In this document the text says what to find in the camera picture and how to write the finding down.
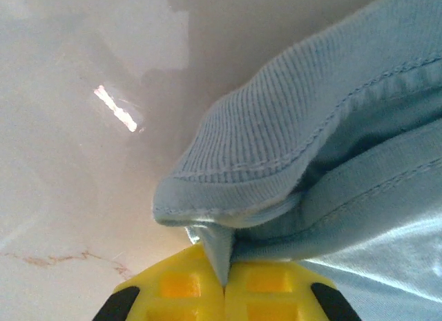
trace white marble surface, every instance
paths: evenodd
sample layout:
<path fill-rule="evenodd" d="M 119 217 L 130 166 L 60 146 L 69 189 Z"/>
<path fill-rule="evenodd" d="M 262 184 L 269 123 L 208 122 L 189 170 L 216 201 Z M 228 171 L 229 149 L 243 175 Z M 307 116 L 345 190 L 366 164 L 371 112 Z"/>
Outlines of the white marble surface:
<path fill-rule="evenodd" d="M 150 216 L 204 111 L 371 0 L 0 0 L 0 320 L 90 320 L 188 245 Z"/>

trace seam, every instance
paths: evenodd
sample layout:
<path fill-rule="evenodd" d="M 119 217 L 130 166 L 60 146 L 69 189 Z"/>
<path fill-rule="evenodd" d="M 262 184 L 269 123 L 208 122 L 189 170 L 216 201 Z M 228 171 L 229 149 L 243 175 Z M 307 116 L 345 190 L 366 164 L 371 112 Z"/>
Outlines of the seam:
<path fill-rule="evenodd" d="M 435 168 L 442 168 L 442 157 L 439 157 L 431 162 L 428 162 L 426 164 L 422 164 L 420 166 L 417 166 L 415 169 L 411 171 L 405 171 L 401 174 L 398 174 L 396 176 L 393 176 L 392 178 L 388 179 L 387 181 L 384 181 L 381 184 L 378 184 L 377 186 L 365 191 L 364 193 L 354 197 L 353 199 L 345 202 L 344 204 L 340 205 L 339 207 L 331 210 L 324 216 L 322 216 L 320 219 L 318 219 L 316 222 L 314 222 L 312 225 L 310 225 L 308 228 L 303 229 L 301 231 L 298 231 L 297 233 L 293 233 L 288 236 L 283 237 L 273 237 L 266 240 L 253 240 L 253 243 L 259 243 L 262 245 L 270 245 L 270 244 L 284 244 L 288 243 L 296 238 L 304 237 L 306 235 L 312 234 L 320 229 L 322 229 L 324 226 L 328 225 L 332 221 L 336 221 L 338 218 L 344 216 L 349 210 L 353 209 L 353 205 L 360 204 L 364 202 L 365 200 L 374 197 L 376 195 L 379 195 L 381 193 L 385 193 L 388 190 L 392 188 L 396 188 L 397 186 L 400 186 L 403 182 L 406 182 L 413 177 L 423 174 L 427 171 L 430 171 Z"/>
<path fill-rule="evenodd" d="M 387 71 L 382 73 L 381 75 L 371 79 L 369 82 L 363 84 L 362 86 L 357 87 L 354 91 L 350 92 L 344 99 L 340 100 L 338 104 L 335 105 L 333 111 L 327 116 L 327 118 L 315 129 L 315 131 L 304 140 L 304 142 L 296 149 L 279 157 L 278 159 L 273 160 L 264 160 L 261 162 L 256 162 L 252 165 L 247 163 L 235 164 L 230 167 L 226 167 L 223 169 L 209 169 L 206 171 L 196 171 L 196 172 L 181 172 L 175 173 L 171 176 L 171 178 L 183 179 L 197 176 L 206 176 L 206 175 L 216 175 L 216 174 L 224 174 L 226 172 L 235 172 L 235 171 L 259 171 L 267 168 L 275 168 L 278 166 L 286 166 L 290 162 L 296 161 L 308 148 L 311 146 L 320 136 L 320 134 L 326 129 L 332 119 L 337 116 L 341 110 L 341 108 L 354 96 L 358 93 L 361 93 L 365 89 L 378 84 L 384 79 L 388 79 L 390 77 L 394 77 L 404 72 L 408 72 L 414 70 L 416 68 L 420 68 L 422 66 L 433 64 L 442 60 L 442 55 L 433 54 L 430 55 L 428 59 L 419 58 L 414 62 L 406 62 L 393 68 L 391 71 Z"/>

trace light blue shirt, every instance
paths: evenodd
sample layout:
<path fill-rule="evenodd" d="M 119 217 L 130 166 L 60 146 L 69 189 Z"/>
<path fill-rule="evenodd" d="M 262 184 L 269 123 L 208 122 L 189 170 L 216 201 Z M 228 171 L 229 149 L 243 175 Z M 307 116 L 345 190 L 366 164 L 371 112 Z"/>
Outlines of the light blue shirt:
<path fill-rule="evenodd" d="M 231 262 L 295 259 L 364 321 L 442 320 L 442 0 L 379 0 L 220 99 L 155 219 Z"/>

